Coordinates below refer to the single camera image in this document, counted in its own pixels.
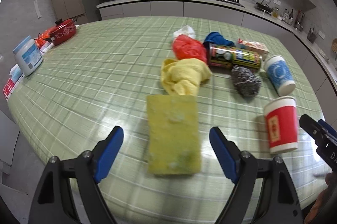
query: paper cup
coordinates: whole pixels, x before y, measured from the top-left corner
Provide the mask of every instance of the paper cup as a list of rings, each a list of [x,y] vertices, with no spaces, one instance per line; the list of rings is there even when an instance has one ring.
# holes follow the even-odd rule
[[[286,96],[295,90],[292,74],[281,55],[274,55],[265,61],[264,69],[279,96]]]
[[[286,153],[297,149],[296,100],[285,96],[264,108],[270,153]]]

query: pot handle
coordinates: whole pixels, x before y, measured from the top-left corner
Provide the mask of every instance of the pot handle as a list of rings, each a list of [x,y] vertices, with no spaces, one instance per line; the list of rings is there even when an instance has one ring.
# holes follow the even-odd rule
[[[60,20],[55,21],[55,24],[58,26],[59,24],[62,23],[62,18]]]

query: plastic jar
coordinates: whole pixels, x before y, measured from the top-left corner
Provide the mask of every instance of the plastic jar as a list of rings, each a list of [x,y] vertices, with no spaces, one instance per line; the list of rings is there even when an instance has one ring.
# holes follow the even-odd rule
[[[31,36],[26,37],[13,50],[14,59],[25,76],[33,73],[43,60],[41,51]]]

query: white countertop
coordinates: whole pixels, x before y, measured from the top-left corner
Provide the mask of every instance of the white countertop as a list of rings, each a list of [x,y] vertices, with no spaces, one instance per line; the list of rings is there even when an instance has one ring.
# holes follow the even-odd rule
[[[124,4],[124,3],[132,3],[132,2],[140,2],[140,1],[152,1],[152,0],[114,0],[114,1],[99,4],[99,5],[97,5],[97,8],[104,8],[104,7],[111,6],[111,5],[120,5],[120,4]],[[221,6],[224,6],[224,7],[233,8],[233,9],[245,12],[245,13],[249,13],[249,14],[258,16],[260,18],[263,18],[265,20],[273,22],[273,23],[289,30],[297,38],[299,38],[309,48],[309,50],[314,54],[314,56],[319,60],[319,62],[323,66],[324,70],[326,71],[326,73],[330,77],[331,81],[333,82],[333,85],[334,85],[335,89],[337,90],[337,71],[336,71],[335,67],[333,66],[332,63],[328,64],[325,61],[323,56],[321,56],[321,54],[318,52],[319,49],[320,49],[318,47],[318,45],[316,43],[312,44],[307,39],[307,33],[298,32],[298,31],[295,30],[294,27],[286,24],[285,22],[283,22],[283,21],[281,21],[281,20],[279,20],[279,19],[277,19],[273,16],[266,15],[265,13],[256,10],[255,4],[253,2],[251,2],[251,1],[247,2],[245,0],[240,0],[240,4],[242,4],[244,6],[244,7],[240,7],[240,6],[237,6],[237,5],[228,4],[228,3],[224,3],[224,2],[220,2],[220,1],[216,1],[216,0],[181,0],[181,1],[193,1],[193,2],[200,2],[200,3],[205,3],[205,4],[211,3],[211,4],[221,5]]]

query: cooking pot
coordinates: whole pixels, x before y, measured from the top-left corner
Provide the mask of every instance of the cooking pot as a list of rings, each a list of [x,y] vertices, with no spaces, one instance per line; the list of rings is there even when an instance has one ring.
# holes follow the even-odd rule
[[[67,19],[62,21],[62,19],[57,20],[54,26],[50,30],[50,37],[54,45],[59,45],[69,38],[71,38],[76,33],[76,26],[73,19]]]

